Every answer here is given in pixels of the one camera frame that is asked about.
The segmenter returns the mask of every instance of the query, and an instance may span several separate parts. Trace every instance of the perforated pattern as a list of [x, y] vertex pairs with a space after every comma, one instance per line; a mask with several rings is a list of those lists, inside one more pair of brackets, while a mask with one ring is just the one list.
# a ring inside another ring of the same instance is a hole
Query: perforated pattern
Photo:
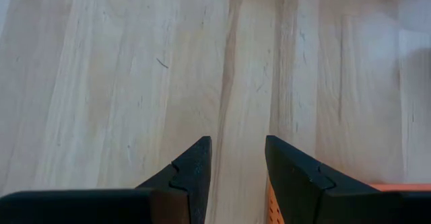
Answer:
[[274, 190], [270, 182], [268, 182], [268, 220], [267, 224], [284, 224], [278, 207], [277, 199], [275, 198]]

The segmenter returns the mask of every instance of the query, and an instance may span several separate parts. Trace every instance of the black plastic part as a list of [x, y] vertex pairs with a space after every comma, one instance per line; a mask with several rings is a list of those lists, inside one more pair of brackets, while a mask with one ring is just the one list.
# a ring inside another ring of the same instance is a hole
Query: black plastic part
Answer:
[[265, 154], [285, 223], [431, 221], [431, 192], [381, 192], [274, 136]]
[[205, 220], [211, 139], [131, 190], [18, 192], [0, 198], [0, 223], [180, 223]]
[[159, 186], [189, 193], [191, 224], [203, 224], [211, 181], [211, 137], [202, 137], [171, 165], [138, 188]]

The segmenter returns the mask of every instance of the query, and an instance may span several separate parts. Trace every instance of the orange object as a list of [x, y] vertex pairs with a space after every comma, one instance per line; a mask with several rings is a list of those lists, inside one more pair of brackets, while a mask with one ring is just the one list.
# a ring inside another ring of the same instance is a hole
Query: orange object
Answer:
[[370, 184], [380, 191], [431, 191], [431, 184]]
[[274, 189], [271, 182], [268, 180], [268, 224], [284, 224], [283, 217], [278, 207], [277, 199], [275, 197]]

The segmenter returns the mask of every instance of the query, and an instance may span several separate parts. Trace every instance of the wooden table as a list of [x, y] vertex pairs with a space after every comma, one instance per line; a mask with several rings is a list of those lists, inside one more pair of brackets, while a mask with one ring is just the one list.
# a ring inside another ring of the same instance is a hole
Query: wooden table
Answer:
[[0, 0], [0, 193], [136, 186], [213, 139], [208, 223], [262, 223], [265, 135], [429, 182], [431, 0]]

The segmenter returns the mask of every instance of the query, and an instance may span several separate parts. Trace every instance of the light wood grain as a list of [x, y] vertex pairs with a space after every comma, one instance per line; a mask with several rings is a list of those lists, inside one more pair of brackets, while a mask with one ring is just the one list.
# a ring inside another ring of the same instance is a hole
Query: light wood grain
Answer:
[[213, 140], [206, 223], [264, 223], [265, 135], [431, 182], [430, 0], [0, 0], [0, 193], [130, 188]]

